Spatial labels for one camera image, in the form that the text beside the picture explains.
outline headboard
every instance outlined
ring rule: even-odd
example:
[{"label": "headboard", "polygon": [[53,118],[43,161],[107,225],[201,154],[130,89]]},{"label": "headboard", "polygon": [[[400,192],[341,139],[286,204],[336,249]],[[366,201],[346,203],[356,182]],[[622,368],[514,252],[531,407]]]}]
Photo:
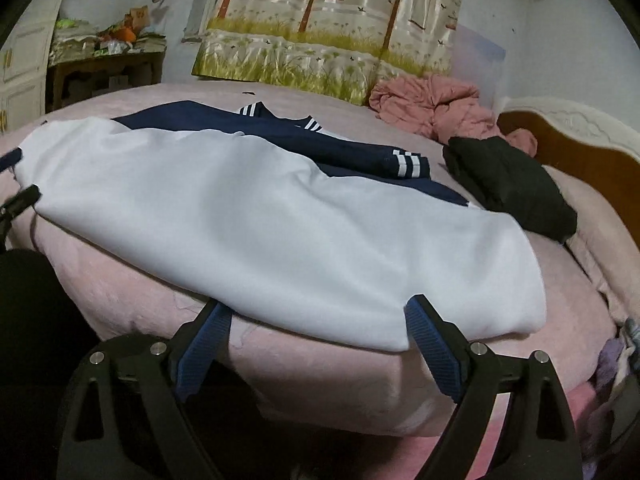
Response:
[{"label": "headboard", "polygon": [[508,134],[532,131],[536,159],[597,189],[614,207],[640,247],[640,134],[595,108],[563,99],[508,101],[498,117]]}]

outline wooden table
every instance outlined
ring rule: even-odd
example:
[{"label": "wooden table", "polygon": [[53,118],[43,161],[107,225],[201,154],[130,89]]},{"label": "wooden table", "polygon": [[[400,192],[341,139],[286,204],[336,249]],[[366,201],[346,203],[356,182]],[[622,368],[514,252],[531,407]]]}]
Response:
[{"label": "wooden table", "polygon": [[136,54],[117,54],[116,56],[89,57],[77,61],[66,61],[49,68],[47,76],[53,78],[52,110],[62,108],[62,91],[65,79],[73,72],[94,73],[106,70],[122,72],[127,67],[145,63],[151,65],[151,84],[160,82],[162,78],[162,62],[164,52],[138,52]]}]

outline white fabric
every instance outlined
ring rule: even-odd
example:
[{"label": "white fabric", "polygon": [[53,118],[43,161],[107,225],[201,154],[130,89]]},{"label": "white fabric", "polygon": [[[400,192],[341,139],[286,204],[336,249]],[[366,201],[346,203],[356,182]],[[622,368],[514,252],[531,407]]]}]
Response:
[{"label": "white fabric", "polygon": [[545,323],[536,257],[506,214],[459,207],[217,130],[129,130],[88,118],[23,142],[36,210],[123,260],[248,317],[404,351],[425,294],[468,338]]}]

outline tree print curtain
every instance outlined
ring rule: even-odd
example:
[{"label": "tree print curtain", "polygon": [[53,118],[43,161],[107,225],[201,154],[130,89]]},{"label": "tree print curtain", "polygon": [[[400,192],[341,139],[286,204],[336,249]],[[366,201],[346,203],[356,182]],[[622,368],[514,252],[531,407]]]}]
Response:
[{"label": "tree print curtain", "polygon": [[461,0],[218,0],[193,75],[365,104],[380,79],[446,73]]}]

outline silver screw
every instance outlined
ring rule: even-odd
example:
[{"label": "silver screw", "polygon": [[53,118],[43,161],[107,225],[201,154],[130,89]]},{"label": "silver screw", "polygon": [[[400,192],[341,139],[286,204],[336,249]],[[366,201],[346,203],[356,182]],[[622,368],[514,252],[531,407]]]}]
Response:
[{"label": "silver screw", "polygon": [[99,365],[102,361],[104,361],[104,354],[102,352],[94,352],[89,357],[89,362],[92,365]]},{"label": "silver screw", "polygon": [[484,343],[476,341],[475,343],[471,343],[471,351],[476,355],[484,355],[486,354],[487,347]]},{"label": "silver screw", "polygon": [[533,357],[535,357],[536,361],[538,361],[539,363],[548,363],[549,361],[549,354],[543,352],[542,350],[536,350],[535,352],[533,352]]},{"label": "silver screw", "polygon": [[162,355],[166,352],[166,345],[159,341],[157,343],[153,343],[149,350],[153,355]]}]

